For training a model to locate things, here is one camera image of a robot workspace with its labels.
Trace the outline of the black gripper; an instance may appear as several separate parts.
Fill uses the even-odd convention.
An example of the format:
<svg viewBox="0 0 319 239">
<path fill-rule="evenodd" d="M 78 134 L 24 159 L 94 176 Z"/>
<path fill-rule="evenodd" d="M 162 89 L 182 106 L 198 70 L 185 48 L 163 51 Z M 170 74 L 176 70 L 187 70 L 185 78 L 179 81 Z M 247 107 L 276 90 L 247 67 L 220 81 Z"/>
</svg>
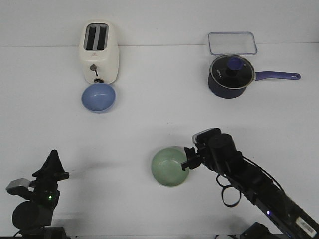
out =
<svg viewBox="0 0 319 239">
<path fill-rule="evenodd" d="M 222 143 L 197 143 L 195 146 L 197 147 L 197 153 L 194 147 L 184 148 L 186 158 L 190 160 L 185 161 L 181 164 L 181 168 L 183 171 L 185 171 L 186 169 L 193 170 L 199 167 L 199 161 L 193 160 L 198 159 L 199 157 L 202 164 L 204 164 L 209 170 L 216 173 L 224 173 L 224 165 L 221 161 L 221 151 L 223 147 Z"/>
<path fill-rule="evenodd" d="M 57 150 L 50 152 L 41 170 L 50 172 L 48 174 L 39 173 L 39 171 L 33 173 L 32 176 L 36 180 L 31 182 L 33 188 L 31 200 L 53 211 L 60 196 L 57 182 L 68 179 L 69 173 L 65 172 Z"/>
</svg>

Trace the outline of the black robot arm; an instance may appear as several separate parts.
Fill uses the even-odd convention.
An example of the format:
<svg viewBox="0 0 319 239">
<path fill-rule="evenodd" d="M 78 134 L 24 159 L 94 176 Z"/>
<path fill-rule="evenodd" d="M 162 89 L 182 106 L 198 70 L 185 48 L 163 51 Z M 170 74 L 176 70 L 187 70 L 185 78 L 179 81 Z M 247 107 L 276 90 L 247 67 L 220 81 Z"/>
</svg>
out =
<svg viewBox="0 0 319 239">
<path fill-rule="evenodd" d="M 13 180 L 6 187 L 11 195 L 25 199 L 12 214 L 12 223 L 22 239 L 67 239 L 64 227 L 53 227 L 53 212 L 58 204 L 58 182 L 69 178 L 57 150 L 52 150 L 43 166 L 33 173 L 35 180 Z"/>
<path fill-rule="evenodd" d="M 276 186 L 264 170 L 245 160 L 236 149 L 232 136 L 213 129 L 195 135 L 193 143 L 194 147 L 184 148 L 187 161 L 181 165 L 183 170 L 203 164 L 225 177 L 230 186 L 259 208 L 290 239 L 319 237 L 318 223 Z"/>
</svg>

